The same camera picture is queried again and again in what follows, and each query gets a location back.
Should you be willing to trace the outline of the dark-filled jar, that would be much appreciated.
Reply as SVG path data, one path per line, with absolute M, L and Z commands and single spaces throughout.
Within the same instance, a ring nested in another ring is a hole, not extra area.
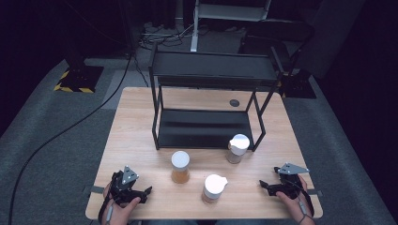
M 227 184 L 228 180 L 226 177 L 218 174 L 209 175 L 204 183 L 202 201 L 209 204 L 216 203 L 221 197 Z

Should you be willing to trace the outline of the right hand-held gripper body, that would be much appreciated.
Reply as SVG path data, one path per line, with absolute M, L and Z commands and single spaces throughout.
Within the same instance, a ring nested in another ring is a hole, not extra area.
M 279 175 L 281 183 L 275 187 L 274 192 L 282 192 L 290 199 L 296 199 L 303 190 L 299 174 L 309 171 L 307 168 L 289 162 L 286 162 L 282 167 L 275 167 L 274 172 Z

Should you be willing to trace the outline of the orange spice jar round lid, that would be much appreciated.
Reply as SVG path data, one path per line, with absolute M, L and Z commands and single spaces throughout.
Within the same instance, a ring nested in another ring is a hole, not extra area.
M 171 162 L 173 165 L 172 180 L 178 184 L 187 183 L 190 179 L 189 154 L 185 151 L 176 151 L 172 155 Z

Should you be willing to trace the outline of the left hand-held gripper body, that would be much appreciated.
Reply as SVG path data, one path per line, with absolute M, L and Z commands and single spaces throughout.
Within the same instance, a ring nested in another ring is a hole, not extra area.
M 137 197 L 147 196 L 143 191 L 134 190 L 139 175 L 133 171 L 128 165 L 123 171 L 115 172 L 110 185 L 110 193 L 117 204 L 130 203 Z

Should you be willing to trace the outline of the person's right hand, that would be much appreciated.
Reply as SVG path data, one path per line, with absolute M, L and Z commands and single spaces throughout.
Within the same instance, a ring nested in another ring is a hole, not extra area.
M 292 200 L 282 192 L 277 192 L 276 196 L 284 203 L 291 218 L 294 219 L 298 225 L 316 225 L 311 213 L 309 201 L 306 198 L 308 190 L 307 183 L 301 176 L 298 178 L 302 183 L 303 190 L 296 199 Z

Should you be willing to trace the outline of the black stand base striped edge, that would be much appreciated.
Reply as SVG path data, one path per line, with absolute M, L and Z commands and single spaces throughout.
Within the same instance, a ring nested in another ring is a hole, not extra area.
M 104 67 L 88 66 L 84 60 L 68 61 L 68 68 L 64 71 L 54 91 L 95 93 Z

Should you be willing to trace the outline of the white metal stand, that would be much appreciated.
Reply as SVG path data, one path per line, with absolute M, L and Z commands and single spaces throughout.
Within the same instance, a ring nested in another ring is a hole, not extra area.
M 260 22 L 268 17 L 271 2 L 272 0 L 266 0 L 263 7 L 239 7 L 202 4 L 199 0 L 196 0 L 193 10 L 191 51 L 197 51 L 199 38 L 198 26 L 200 19 Z

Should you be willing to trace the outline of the person's left hand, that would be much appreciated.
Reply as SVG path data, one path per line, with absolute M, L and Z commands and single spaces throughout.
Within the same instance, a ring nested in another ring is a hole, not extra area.
M 127 225 L 129 223 L 130 214 L 134 208 L 139 204 L 140 198 L 133 199 L 130 203 L 120 206 L 112 199 L 109 194 L 109 187 L 107 185 L 103 191 L 104 199 L 109 199 L 105 209 L 103 210 L 100 220 L 101 225 Z

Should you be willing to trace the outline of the dark chair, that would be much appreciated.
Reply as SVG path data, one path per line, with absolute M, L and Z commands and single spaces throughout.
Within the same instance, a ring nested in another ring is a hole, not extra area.
M 277 54 L 283 69 L 279 93 L 284 98 L 316 98 L 309 82 L 310 73 L 296 67 L 302 48 L 314 36 L 314 28 L 300 21 L 266 20 L 252 23 L 240 41 L 238 49 L 242 54 L 269 55 L 278 69 L 274 58 Z

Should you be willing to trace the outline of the pale spice jar flip lid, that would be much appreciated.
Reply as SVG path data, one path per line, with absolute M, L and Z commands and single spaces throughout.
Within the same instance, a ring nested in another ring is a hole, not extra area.
M 226 154 L 226 159 L 232 164 L 239 163 L 243 155 L 248 150 L 249 146 L 250 140 L 246 135 L 235 135 L 228 143 L 228 152 Z

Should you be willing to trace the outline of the black metal two-tier rack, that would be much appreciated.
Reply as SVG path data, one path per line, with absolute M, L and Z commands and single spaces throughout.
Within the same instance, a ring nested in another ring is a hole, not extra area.
M 154 105 L 152 134 L 161 148 L 225 149 L 244 134 L 254 151 L 266 135 L 263 113 L 283 76 L 274 48 L 268 55 L 160 51 L 152 47 L 148 63 Z M 181 109 L 163 104 L 162 88 L 249 91 L 244 110 Z

